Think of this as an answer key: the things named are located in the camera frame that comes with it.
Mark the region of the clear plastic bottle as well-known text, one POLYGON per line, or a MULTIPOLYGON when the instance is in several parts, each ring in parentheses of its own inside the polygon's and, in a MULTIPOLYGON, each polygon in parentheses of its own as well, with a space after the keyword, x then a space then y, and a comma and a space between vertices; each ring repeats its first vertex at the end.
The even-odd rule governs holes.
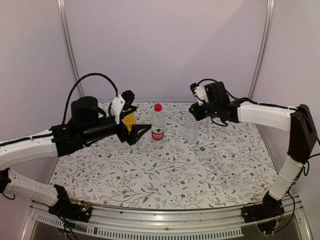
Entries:
POLYGON ((192 145, 196 143, 197 137, 198 122, 191 114, 188 114, 184 122, 184 139, 188 144, 192 145))

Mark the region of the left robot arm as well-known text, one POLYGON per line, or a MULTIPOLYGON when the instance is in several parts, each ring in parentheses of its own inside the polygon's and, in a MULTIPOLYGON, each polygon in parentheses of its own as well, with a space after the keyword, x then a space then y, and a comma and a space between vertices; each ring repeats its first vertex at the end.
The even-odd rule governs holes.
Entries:
POLYGON ((0 192, 45 204, 63 216, 74 213, 67 191, 59 185, 42 184, 15 172, 12 166, 49 157, 64 157, 110 136, 134 145, 147 131, 149 124, 133 124, 128 128, 123 119, 136 111, 133 98, 115 97, 109 113, 98 106, 93 96, 81 97, 71 103, 68 123, 52 126, 35 136, 0 144, 0 192))

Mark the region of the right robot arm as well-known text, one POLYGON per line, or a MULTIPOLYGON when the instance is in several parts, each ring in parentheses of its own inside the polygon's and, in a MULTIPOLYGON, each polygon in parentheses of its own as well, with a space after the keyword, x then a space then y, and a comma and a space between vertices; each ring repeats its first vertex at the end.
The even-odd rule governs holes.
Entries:
POLYGON ((221 127, 228 123, 249 123, 270 127, 289 134, 287 157, 266 200, 259 206, 262 218, 269 218, 278 210, 278 203, 299 179, 303 167, 307 167, 316 144, 320 142, 309 107, 281 106, 253 101, 247 97, 231 95, 221 81, 205 78, 190 85, 197 102, 189 112, 196 121, 205 118, 219 119, 221 127))

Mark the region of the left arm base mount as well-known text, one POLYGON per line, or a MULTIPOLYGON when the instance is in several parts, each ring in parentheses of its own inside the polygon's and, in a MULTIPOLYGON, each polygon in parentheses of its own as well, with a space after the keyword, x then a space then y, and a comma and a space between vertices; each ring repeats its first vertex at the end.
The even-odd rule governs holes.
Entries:
POLYGON ((48 212, 52 215, 67 220, 88 223, 92 215, 92 205, 86 201, 71 202, 64 187, 55 184, 57 191, 57 202, 48 207, 48 212))

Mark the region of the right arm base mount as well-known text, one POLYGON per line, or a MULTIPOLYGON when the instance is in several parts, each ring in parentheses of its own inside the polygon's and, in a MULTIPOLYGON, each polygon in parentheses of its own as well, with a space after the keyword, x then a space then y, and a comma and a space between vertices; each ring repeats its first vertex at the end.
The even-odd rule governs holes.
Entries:
POLYGON ((284 207, 281 200, 264 198, 262 203, 250 202, 241 209, 245 223, 257 223, 257 229, 263 235, 273 235, 284 219, 284 207))

